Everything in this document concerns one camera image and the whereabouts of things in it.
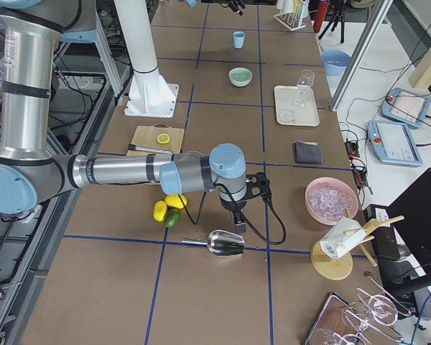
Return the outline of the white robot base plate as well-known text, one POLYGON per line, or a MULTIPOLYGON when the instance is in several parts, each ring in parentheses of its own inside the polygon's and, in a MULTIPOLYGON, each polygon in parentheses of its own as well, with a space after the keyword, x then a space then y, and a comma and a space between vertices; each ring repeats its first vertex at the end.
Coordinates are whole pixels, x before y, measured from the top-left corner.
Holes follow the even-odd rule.
POLYGON ((172 118, 175 112, 179 85, 168 83, 167 89, 168 91, 164 87, 159 87, 157 90, 150 90, 147 84, 139 87, 132 83, 124 114, 126 116, 172 118))

